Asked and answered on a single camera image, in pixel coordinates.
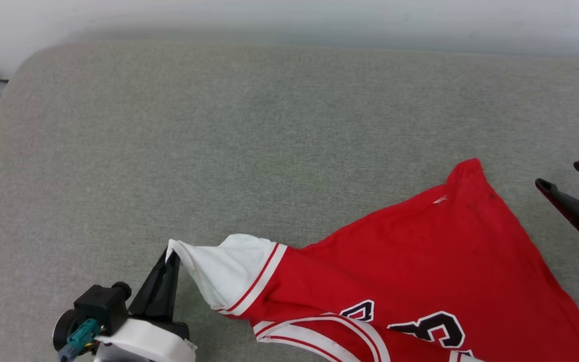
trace black lettering with white outline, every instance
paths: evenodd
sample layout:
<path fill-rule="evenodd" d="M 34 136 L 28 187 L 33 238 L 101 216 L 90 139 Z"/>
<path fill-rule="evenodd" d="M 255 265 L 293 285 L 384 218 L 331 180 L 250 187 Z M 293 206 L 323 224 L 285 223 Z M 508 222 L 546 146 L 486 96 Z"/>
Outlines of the black lettering with white outline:
<path fill-rule="evenodd" d="M 357 314 L 358 312 L 362 312 L 360 317 L 356 318 L 351 317 L 354 316 L 354 314 Z M 356 319 L 358 321 L 370 322 L 374 319 L 374 300 L 370 299 L 364 300 L 361 303 L 352 305 L 352 307 L 344 309 L 339 314 L 347 318 Z"/>
<path fill-rule="evenodd" d="M 429 342 L 434 341 L 432 331 L 442 329 L 446 336 L 439 339 L 439 343 L 444 348 L 459 348 L 464 344 L 466 337 L 457 318 L 444 311 L 430 314 L 413 322 L 391 324 L 388 325 L 388 329 L 411 334 Z"/>

